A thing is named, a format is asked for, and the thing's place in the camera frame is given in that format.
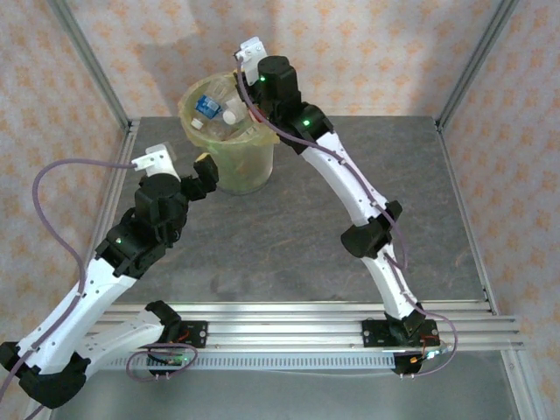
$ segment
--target orange floral pattern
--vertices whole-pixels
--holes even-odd
[[[113,158],[123,135],[44,0],[0,8],[0,342],[35,328],[76,281],[72,259],[48,235],[32,204],[32,181],[53,160]],[[52,224],[84,255],[107,171],[71,165],[44,178],[40,199]],[[0,381],[6,373],[0,369]],[[12,384],[0,418],[19,419],[28,401]]]
[[[327,114],[435,116],[499,0],[69,3],[130,117],[176,115],[189,85],[233,70],[255,35]]]
[[[500,310],[560,411],[560,4],[520,2],[445,133]]]

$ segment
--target gray table surface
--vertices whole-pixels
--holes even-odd
[[[500,352],[458,353],[432,376],[187,371],[133,382],[99,372],[53,419],[67,420],[516,420]]]
[[[333,117],[370,183],[403,206],[409,287],[421,300],[481,299],[444,155],[427,117]],[[200,154],[178,118],[141,120],[133,157],[170,142],[181,175]],[[134,205],[141,173],[128,171],[116,217]],[[293,150],[275,148],[269,183],[246,196],[217,191],[193,202],[181,240],[120,302],[368,301],[381,297],[340,243],[350,226],[328,184]],[[396,247],[397,257],[400,248]]]

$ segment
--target blue label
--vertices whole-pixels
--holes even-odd
[[[220,104],[205,94],[196,102],[196,107],[194,108],[209,120],[217,116],[221,111]]]

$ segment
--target enclosure wall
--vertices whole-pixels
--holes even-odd
[[[76,264],[46,232],[32,181],[56,159],[112,159],[123,133],[67,35],[43,0],[0,7],[0,342],[18,341],[77,279]],[[94,230],[108,173],[77,165],[47,175],[47,218],[81,255]],[[0,381],[6,372],[0,369]],[[27,397],[16,382],[0,418],[20,418]]]
[[[129,117],[177,114],[259,36],[330,115],[434,116],[498,0],[70,0]]]
[[[444,133],[500,311],[560,411],[560,3],[520,2]]]

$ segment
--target yellow plastic container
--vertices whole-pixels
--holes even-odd
[[[218,187],[236,195],[252,193],[263,187],[272,173],[276,134],[263,124],[254,122],[239,136],[227,141],[218,141],[191,125],[196,101],[216,78],[226,77],[235,86],[231,73],[218,73],[192,85],[178,103],[178,114],[188,139],[196,146],[208,151],[218,166]]]

